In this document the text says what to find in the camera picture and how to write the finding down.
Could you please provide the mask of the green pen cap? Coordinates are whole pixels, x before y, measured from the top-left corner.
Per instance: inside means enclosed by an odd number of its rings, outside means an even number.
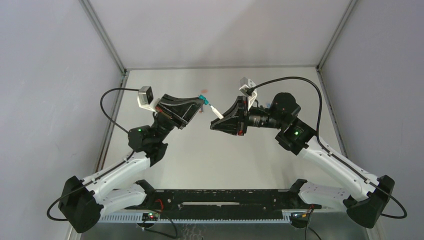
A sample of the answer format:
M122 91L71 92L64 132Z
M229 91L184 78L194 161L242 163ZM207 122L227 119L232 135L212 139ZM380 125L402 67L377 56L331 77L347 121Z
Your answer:
M201 100L203 101L203 104L204 104L204 105L206 105L206 106L207 106L207 105L209 105L209 104L210 104L210 103L209 103L209 101L207 100L207 98L206 98L205 96L203 96L203 95L199 95L199 96L198 96L198 98L199 98L199 99L201 99Z

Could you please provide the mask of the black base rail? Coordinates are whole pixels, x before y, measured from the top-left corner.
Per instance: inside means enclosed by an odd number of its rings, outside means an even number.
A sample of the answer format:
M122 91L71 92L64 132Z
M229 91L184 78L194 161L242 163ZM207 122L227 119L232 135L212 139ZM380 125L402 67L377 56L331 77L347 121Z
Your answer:
M273 221L284 211L310 209L296 189L154 189L147 181L146 198L130 210L154 209L172 220Z

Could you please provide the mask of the white pen green end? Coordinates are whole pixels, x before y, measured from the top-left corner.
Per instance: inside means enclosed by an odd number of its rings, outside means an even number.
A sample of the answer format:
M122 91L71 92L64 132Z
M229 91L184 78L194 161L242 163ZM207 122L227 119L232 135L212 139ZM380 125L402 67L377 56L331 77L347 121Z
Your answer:
M211 108L212 112L216 115L216 117L220 120L224 118L224 116L219 112L217 108L215 108L212 104L208 104L208 106Z

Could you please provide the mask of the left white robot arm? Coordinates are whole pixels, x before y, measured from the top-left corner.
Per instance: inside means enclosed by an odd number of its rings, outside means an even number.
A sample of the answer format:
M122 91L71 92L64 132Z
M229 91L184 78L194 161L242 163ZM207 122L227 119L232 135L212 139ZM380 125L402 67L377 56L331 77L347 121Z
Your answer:
M70 177L64 184L58 209L77 233L91 229L105 215L141 205L147 193L135 182L131 187L118 186L158 163L165 155L165 138L175 128L183 129L208 101L202 95L177 98L164 94L155 99L151 93L139 93L138 106L155 113L152 125L128 131L131 152L112 166L82 179Z

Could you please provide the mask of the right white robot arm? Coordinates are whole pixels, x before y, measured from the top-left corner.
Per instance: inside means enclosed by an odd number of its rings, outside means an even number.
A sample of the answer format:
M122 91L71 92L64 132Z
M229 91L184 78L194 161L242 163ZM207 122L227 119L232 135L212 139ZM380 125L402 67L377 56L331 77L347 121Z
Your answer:
M339 187L298 179L291 189L307 205L346 212L355 223L371 229L389 202L395 182L363 170L330 147L317 131L298 118L301 107L287 92L278 93L270 107L251 107L246 96L210 123L210 129L243 136L248 127L277 129L276 140L285 150L311 161L339 183Z

